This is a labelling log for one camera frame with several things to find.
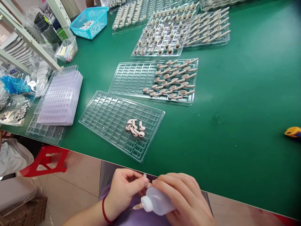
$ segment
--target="blue plastic bag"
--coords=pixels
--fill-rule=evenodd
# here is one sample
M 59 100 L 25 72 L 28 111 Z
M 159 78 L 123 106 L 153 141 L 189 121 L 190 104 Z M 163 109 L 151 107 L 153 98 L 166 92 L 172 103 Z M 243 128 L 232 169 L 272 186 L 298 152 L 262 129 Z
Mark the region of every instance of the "blue plastic bag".
M 3 76 L 0 79 L 4 84 L 4 89 L 9 94 L 23 94 L 32 92 L 31 87 L 24 79 L 14 78 L 8 75 Z

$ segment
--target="forearm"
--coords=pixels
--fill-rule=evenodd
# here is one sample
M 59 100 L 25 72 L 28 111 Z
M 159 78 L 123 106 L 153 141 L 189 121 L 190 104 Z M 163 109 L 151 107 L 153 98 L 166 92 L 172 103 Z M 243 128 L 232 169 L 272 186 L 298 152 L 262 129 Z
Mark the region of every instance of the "forearm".
M 102 201 L 85 209 L 71 217 L 63 226 L 105 226 L 106 220 L 103 216 Z

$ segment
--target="red string bracelet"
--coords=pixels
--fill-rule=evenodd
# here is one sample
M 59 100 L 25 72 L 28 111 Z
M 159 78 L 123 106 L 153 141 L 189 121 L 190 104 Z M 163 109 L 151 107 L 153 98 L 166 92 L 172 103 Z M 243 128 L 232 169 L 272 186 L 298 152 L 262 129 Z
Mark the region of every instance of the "red string bracelet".
M 107 218 L 107 216 L 106 216 L 106 213 L 104 212 L 104 200 L 106 199 L 106 197 L 103 199 L 103 216 L 104 216 L 104 219 L 106 220 L 106 222 L 108 223 L 108 224 L 113 224 L 114 223 L 114 221 L 109 221 L 109 219 Z

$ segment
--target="wrist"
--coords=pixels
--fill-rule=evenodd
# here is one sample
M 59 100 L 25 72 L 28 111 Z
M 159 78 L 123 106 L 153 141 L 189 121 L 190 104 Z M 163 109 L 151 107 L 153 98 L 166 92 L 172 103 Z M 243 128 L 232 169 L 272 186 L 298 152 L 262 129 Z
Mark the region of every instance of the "wrist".
M 104 202 L 104 212 L 109 221 L 114 221 L 119 215 L 120 212 L 117 209 L 117 206 L 114 204 L 112 199 L 110 198 L 110 194 L 106 197 Z

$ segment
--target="glue bottle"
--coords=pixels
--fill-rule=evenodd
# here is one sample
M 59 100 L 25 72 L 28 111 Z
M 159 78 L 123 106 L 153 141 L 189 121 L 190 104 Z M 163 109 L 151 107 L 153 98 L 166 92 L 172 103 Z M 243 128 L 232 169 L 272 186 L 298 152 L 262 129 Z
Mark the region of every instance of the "glue bottle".
M 170 198 L 155 187 L 147 189 L 146 195 L 141 197 L 141 203 L 135 205 L 133 209 L 137 210 L 142 208 L 144 208 L 146 212 L 153 211 L 160 216 L 176 209 Z

